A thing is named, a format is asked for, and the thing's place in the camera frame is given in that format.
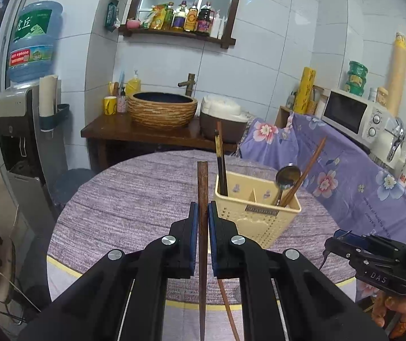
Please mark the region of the person's right hand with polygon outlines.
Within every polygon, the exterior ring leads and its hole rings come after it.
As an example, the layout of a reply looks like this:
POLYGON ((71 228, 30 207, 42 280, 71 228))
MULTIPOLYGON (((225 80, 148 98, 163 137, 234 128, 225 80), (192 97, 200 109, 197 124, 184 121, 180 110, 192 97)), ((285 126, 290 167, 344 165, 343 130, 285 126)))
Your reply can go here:
POLYGON ((372 308, 371 317, 377 326, 384 327, 388 311, 400 314, 399 321, 395 324, 390 340, 406 340, 406 296, 389 296, 379 291, 372 308))

